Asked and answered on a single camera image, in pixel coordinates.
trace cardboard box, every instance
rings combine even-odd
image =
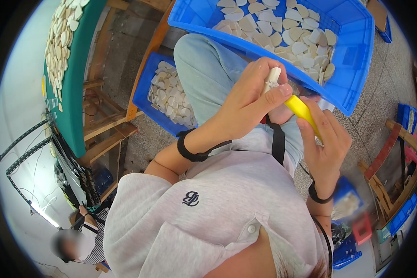
[[[369,0],[366,8],[372,14],[375,19],[375,26],[382,32],[386,31],[386,18],[388,17],[388,11],[377,0]]]

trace person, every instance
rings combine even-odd
[[[318,97],[300,97],[323,140],[317,145],[312,126],[283,104],[293,92],[276,60],[248,63],[199,34],[178,41],[174,60],[199,127],[161,150],[144,174],[120,180],[104,236],[114,274],[330,276],[330,196],[351,145],[347,131],[320,109]],[[274,67],[281,68],[281,85],[260,96]],[[260,123],[266,114],[267,124]],[[270,122],[285,133],[282,164]],[[191,161],[199,158],[206,160]],[[293,180],[302,158],[315,180],[307,202]]]
[[[83,262],[96,264],[105,261],[104,229],[108,209],[91,214],[83,205],[79,206],[83,224],[78,231],[73,229],[56,232],[52,239],[53,253],[65,263]]]

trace concrete floor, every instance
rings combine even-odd
[[[128,107],[137,69],[161,15],[133,1],[127,11],[119,11],[115,16],[103,91],[123,108]],[[369,74],[353,114],[345,117],[338,109],[334,110],[334,115],[353,139],[341,173],[356,187],[365,202],[364,209],[372,209],[374,201],[357,163],[363,159],[370,164],[377,156],[389,136],[385,121],[388,118],[396,119],[399,102],[417,107],[413,59],[398,25],[392,17],[390,19],[394,42],[385,43],[375,32]],[[139,127],[139,132],[129,139],[125,167],[139,172],[147,167],[148,161],[161,149],[176,139],[146,115],[135,118],[132,123]],[[389,166],[380,171],[381,177],[400,176],[399,153],[397,145],[388,160]],[[295,170],[294,180],[295,187],[306,199],[307,188],[312,181],[300,166]]]

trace white button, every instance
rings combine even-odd
[[[255,228],[254,225],[250,225],[247,230],[249,231],[249,233],[253,234],[255,232],[256,228]]]

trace knee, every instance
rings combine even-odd
[[[200,34],[186,34],[181,37],[175,45],[173,56],[176,60],[193,59],[195,55],[200,53],[200,43],[205,41],[206,37]]]

